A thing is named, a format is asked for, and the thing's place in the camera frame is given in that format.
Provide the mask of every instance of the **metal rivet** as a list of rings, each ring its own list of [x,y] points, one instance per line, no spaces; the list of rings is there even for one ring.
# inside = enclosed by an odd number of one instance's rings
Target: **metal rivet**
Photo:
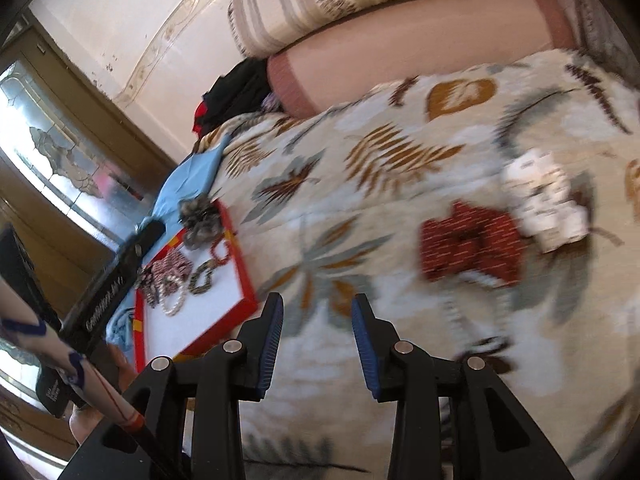
[[[242,348],[242,343],[238,341],[238,339],[232,339],[231,341],[227,341],[222,345],[222,348],[225,352],[229,352],[233,354],[234,352],[238,352],[239,349]]]
[[[169,365],[169,359],[166,357],[156,357],[153,361],[151,361],[151,367],[156,372],[161,372]]]
[[[394,348],[396,349],[396,352],[398,352],[399,354],[410,354],[411,352],[414,351],[414,346],[408,341],[398,341],[394,345]]]
[[[467,359],[466,364],[468,364],[472,370],[482,370],[484,368],[484,360],[475,355]]]

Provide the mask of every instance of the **light blue fabric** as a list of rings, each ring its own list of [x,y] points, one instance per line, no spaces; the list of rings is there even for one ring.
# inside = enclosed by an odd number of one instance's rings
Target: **light blue fabric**
[[[180,231],[178,202],[195,198],[203,192],[209,192],[218,174],[223,152],[232,136],[232,133],[224,136],[218,147],[213,150],[191,155],[180,166],[175,168],[174,172],[166,180],[151,213],[151,218],[164,222],[166,231],[146,254],[143,259],[143,265],[149,263],[158,251]],[[134,293],[134,290],[130,290],[125,296],[111,317],[106,329],[107,341],[119,346],[131,363],[134,361],[132,331]]]

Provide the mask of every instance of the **human hand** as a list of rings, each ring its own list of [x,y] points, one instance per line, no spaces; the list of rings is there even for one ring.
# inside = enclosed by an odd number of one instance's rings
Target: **human hand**
[[[108,347],[118,367],[118,386],[120,391],[123,392],[133,382],[137,374],[116,345],[108,344]],[[74,438],[82,444],[101,420],[102,414],[93,406],[86,405],[84,408],[79,409],[74,405],[73,413],[69,419],[69,429]]]

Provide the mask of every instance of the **window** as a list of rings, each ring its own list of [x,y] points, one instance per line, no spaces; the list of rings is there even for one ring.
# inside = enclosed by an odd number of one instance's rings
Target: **window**
[[[0,149],[72,222],[112,250],[154,198],[81,133],[20,61],[0,75]]]

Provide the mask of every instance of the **wall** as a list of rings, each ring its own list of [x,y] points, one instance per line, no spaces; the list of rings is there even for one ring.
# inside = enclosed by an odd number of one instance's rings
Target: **wall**
[[[230,0],[34,0],[31,11],[70,60],[153,142],[182,160],[193,112],[241,60]]]

